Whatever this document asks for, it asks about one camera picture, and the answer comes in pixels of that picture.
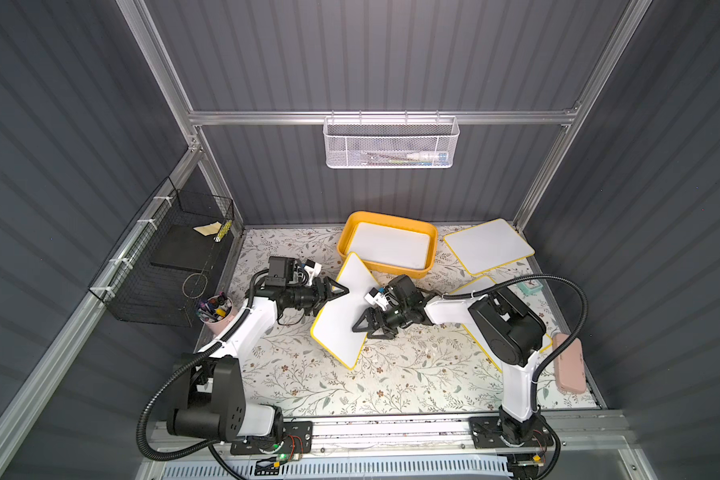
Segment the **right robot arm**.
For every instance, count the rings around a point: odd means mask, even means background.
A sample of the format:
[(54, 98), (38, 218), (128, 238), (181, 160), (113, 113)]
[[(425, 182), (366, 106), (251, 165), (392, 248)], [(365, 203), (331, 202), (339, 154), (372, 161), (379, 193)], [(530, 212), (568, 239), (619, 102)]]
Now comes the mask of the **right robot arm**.
[(461, 324), (502, 373), (499, 428), (504, 443), (519, 447), (540, 427), (534, 374), (546, 335), (544, 322), (509, 288), (489, 293), (423, 296), (394, 300), (387, 308), (366, 308), (352, 325), (370, 339), (394, 339), (412, 324)]

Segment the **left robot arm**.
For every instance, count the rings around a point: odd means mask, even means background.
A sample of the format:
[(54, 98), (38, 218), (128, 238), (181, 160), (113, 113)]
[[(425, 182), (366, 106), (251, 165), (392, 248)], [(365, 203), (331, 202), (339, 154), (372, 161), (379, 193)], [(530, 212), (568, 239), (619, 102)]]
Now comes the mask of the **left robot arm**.
[(315, 316), (328, 302), (349, 293), (348, 287), (329, 277), (320, 277), (311, 285), (269, 286), (263, 279), (253, 283), (238, 314), (199, 350), (206, 358), (168, 387), (168, 432), (218, 442), (257, 439), (280, 443), (284, 436), (282, 410), (247, 399), (243, 363), (285, 310)]

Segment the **right whiteboard under arm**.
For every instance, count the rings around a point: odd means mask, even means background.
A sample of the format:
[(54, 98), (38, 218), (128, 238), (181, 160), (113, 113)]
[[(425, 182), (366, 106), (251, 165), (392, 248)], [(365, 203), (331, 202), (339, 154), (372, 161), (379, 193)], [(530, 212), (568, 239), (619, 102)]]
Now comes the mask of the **right whiteboard under arm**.
[[(452, 291), (452, 294), (461, 294), (461, 293), (473, 293), (475, 291), (493, 286), (495, 284), (495, 281), (488, 275), (482, 275), (477, 277), (476, 279), (468, 282), (467, 284), (455, 289)], [(489, 348), (488, 343), (486, 340), (482, 338), (482, 336), (478, 335), (478, 327), (474, 320), (465, 320), (461, 323), (461, 325), (466, 329), (466, 331), (469, 333), (469, 335), (473, 338), (473, 340), (478, 344), (481, 351), (487, 356), (489, 361), (492, 365), (496, 367), (496, 369), (502, 373), (504, 362), (499, 359), (498, 356), (496, 356)], [(546, 355), (552, 350), (552, 337), (549, 334), (545, 334), (542, 341), (542, 348), (541, 353), (543, 355)]]

